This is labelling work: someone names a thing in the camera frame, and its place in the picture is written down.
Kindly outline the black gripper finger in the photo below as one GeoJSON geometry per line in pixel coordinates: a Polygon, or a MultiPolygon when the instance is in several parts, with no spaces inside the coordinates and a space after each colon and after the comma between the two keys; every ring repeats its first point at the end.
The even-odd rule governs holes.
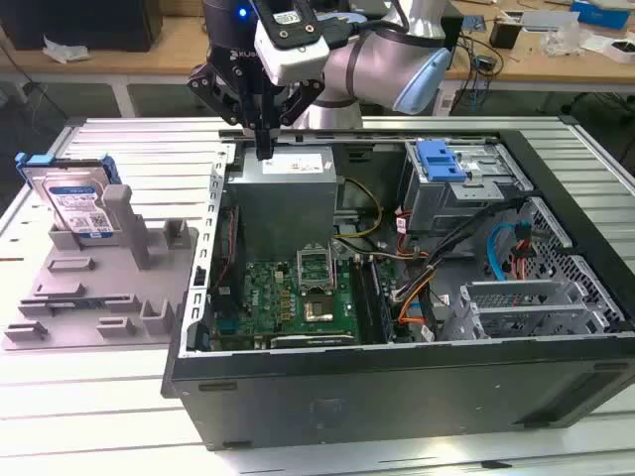
{"type": "Polygon", "coordinates": [[[296,86],[269,84],[266,92],[266,158],[271,159],[275,130],[291,126],[323,91],[322,81],[300,81],[296,86]]]}
{"type": "Polygon", "coordinates": [[[266,158],[266,128],[256,105],[254,92],[246,69],[231,66],[228,79],[218,83],[218,75],[210,63],[195,68],[189,78],[188,88],[206,106],[229,125],[240,125],[252,133],[256,156],[266,158]]]}

